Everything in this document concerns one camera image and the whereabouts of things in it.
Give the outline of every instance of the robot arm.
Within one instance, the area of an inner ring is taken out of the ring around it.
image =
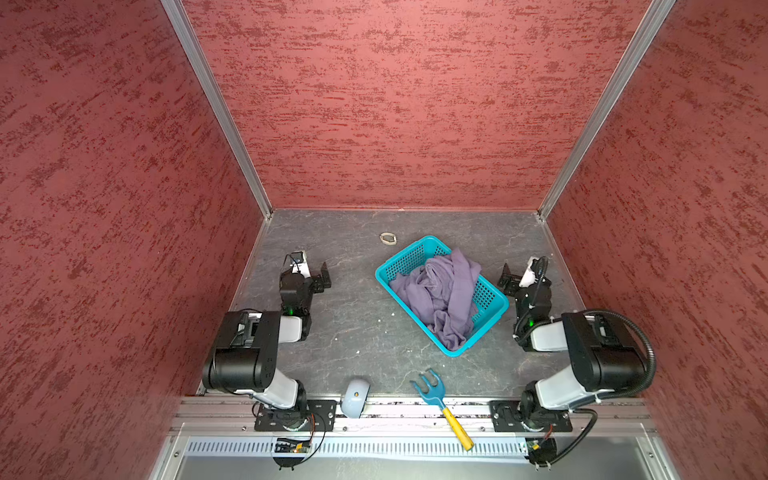
[[[560,335],[565,338],[571,364],[547,379],[529,383],[521,395],[517,417],[522,426],[532,432],[556,422],[558,413],[564,410],[589,414],[591,420],[562,452],[543,463],[533,455],[531,462],[535,465],[555,463],[589,433],[598,414],[582,407],[603,399],[635,396],[650,386],[656,372],[653,347],[642,330],[626,316],[610,310],[585,310],[564,313],[558,320],[546,324],[543,333],[555,339],[560,339]],[[539,326],[530,335],[534,348],[537,344],[555,344],[550,340],[538,343],[536,333],[543,328]],[[643,349],[635,343],[630,331],[641,340]]]
[[[601,309],[563,313],[559,319],[549,316],[547,265],[546,257],[532,257],[525,273],[517,276],[505,264],[498,286],[515,298],[518,345],[529,352],[567,351],[571,364],[547,379],[529,383],[516,409],[509,402],[496,402],[492,415],[498,419],[495,425],[519,432],[541,432],[561,425],[567,418],[564,411],[588,414],[591,420],[559,453],[554,439],[546,441],[550,449],[543,455],[538,440],[532,440],[529,460],[537,467],[560,460],[589,433],[598,414],[582,407],[603,399],[635,396],[650,386],[656,373],[650,341],[626,316]],[[640,339],[642,349],[631,332]]]
[[[299,428],[308,415],[301,382],[276,367],[278,343],[305,340],[310,333],[310,307],[314,293],[331,287],[326,264],[311,276],[306,254],[286,255],[290,266],[280,274],[279,312],[240,310],[227,312],[203,367],[206,389],[248,395],[273,412],[286,429]]]

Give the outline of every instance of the laundry basket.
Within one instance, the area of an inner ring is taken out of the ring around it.
[[[498,319],[509,308],[507,297],[481,275],[475,287],[475,295],[472,296],[472,301],[478,307],[477,314],[472,317],[475,327],[472,329],[472,333],[469,334],[466,343],[460,349],[452,352],[440,343],[435,334],[430,332],[416,314],[389,288],[389,282],[394,280],[398,273],[408,275],[416,267],[424,265],[427,259],[438,255],[448,255],[449,253],[451,253],[451,249],[438,240],[437,237],[431,235],[424,237],[404,248],[400,253],[376,269],[376,279],[444,354],[455,357],[460,356],[469,347],[475,345],[480,340],[480,337],[485,335],[498,322]]]

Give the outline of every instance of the light blue mouse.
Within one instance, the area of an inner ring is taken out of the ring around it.
[[[371,385],[360,378],[354,378],[349,382],[341,402],[341,411],[348,419],[359,419],[362,408],[366,405],[366,398]]]

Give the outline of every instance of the perforated metal cover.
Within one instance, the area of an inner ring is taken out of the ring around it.
[[[483,462],[527,462],[525,439],[475,438],[475,447],[467,452],[450,437],[326,437],[316,457],[396,458],[414,460],[477,459]],[[275,437],[193,437],[187,444],[189,456],[203,457],[270,457]]]

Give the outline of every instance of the black cable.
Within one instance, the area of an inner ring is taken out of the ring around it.
[[[576,445],[578,445],[581,442],[581,440],[584,440],[584,437],[587,436],[587,434],[592,430],[592,427],[594,427],[594,424],[597,423],[597,421],[598,421],[598,413],[595,412],[593,409],[576,409],[576,410],[573,411],[573,413],[585,413],[585,414],[590,415],[592,418],[589,419],[589,423],[587,424],[587,426],[584,427],[584,430],[582,430],[581,433],[578,434],[578,437],[576,437],[576,439],[573,442],[571,442],[567,447],[565,447],[562,452],[559,452],[552,459],[551,462],[549,462],[549,463],[547,463],[547,462],[544,462],[544,463],[536,462],[536,463],[534,463],[534,465],[538,465],[540,467],[546,467],[546,466],[548,466],[548,464],[549,465],[553,465],[553,464],[559,462],[560,460],[562,460],[562,458],[565,457],[568,453],[570,453],[571,450],[576,448]]]
[[[525,320],[525,318],[528,316],[528,314],[531,312],[531,310],[532,309],[529,308],[528,310],[525,310],[525,312],[523,312],[522,315],[520,315],[520,318],[518,318],[518,321],[515,322],[515,330],[512,332],[513,334],[515,334],[515,335],[518,334],[518,331],[520,330],[520,327],[523,324],[523,320]]]
[[[549,266],[549,259],[547,257],[541,257],[538,259],[536,267],[538,268],[538,274],[534,274],[537,278],[536,290],[533,292],[532,300],[529,302],[531,305],[535,305],[535,300],[538,298],[538,291],[541,289],[541,284],[544,282],[544,275],[547,273],[547,267]]]
[[[288,260],[289,258],[291,259],[291,262],[293,262],[293,265],[299,266],[299,264],[301,263],[300,261],[296,260],[296,259],[293,257],[293,255],[292,255],[292,254],[288,253],[288,254],[285,256],[285,258],[283,258],[283,268],[285,268],[285,266],[286,266],[286,260]]]
[[[536,324],[535,324],[535,325],[533,325],[531,328],[529,328],[529,329],[528,329],[528,331],[526,331],[526,332],[525,332],[525,334],[523,334],[523,336],[521,336],[521,337],[518,337],[518,338],[515,340],[515,342],[517,342],[517,343],[518,343],[518,345],[522,346],[522,345],[523,345],[523,343],[525,343],[525,341],[526,341],[526,340],[528,340],[528,337],[530,337],[530,336],[531,336],[531,334],[533,333],[533,331],[534,331],[534,330],[536,330],[538,327],[540,327],[540,326],[543,326],[543,325],[551,325],[551,322],[539,322],[539,323],[536,323]]]
[[[611,316],[615,319],[619,319],[622,322],[624,322],[626,326],[628,326],[633,332],[635,332],[637,337],[640,338],[640,341],[643,343],[643,347],[645,348],[647,365],[646,365],[645,374],[643,375],[643,378],[640,381],[638,381],[634,386],[627,387],[626,389],[615,390],[613,392],[603,392],[603,393],[598,393],[594,396],[589,396],[585,399],[579,400],[578,402],[574,402],[569,406],[569,408],[577,409],[579,407],[589,405],[590,403],[594,402],[596,399],[600,399],[600,400],[619,399],[622,397],[635,396],[638,393],[645,390],[646,388],[648,388],[650,384],[654,381],[654,375],[656,375],[656,353],[654,353],[654,348],[650,344],[650,340],[645,335],[645,333],[643,333],[640,327],[635,325],[634,322],[628,319],[626,316],[621,315],[620,313],[616,313],[613,310],[588,309],[580,313],[582,315],[597,314],[602,316]]]
[[[323,418],[322,415],[318,415],[317,418],[320,419],[321,422],[323,422],[323,437],[320,439],[320,445],[318,445],[316,449],[312,450],[312,453],[310,453],[310,456],[306,457],[304,460],[297,463],[296,466],[299,466],[304,462],[306,462],[307,460],[309,460],[310,458],[312,458],[318,452],[318,450],[320,450],[320,447],[323,446],[323,442],[326,439],[326,432],[328,432],[328,426],[326,425],[326,420]]]
[[[232,338],[232,341],[230,342],[230,346],[232,346],[233,343],[235,343],[235,340],[238,336],[243,335],[245,333],[245,329],[238,330],[237,333],[235,333],[235,336]]]

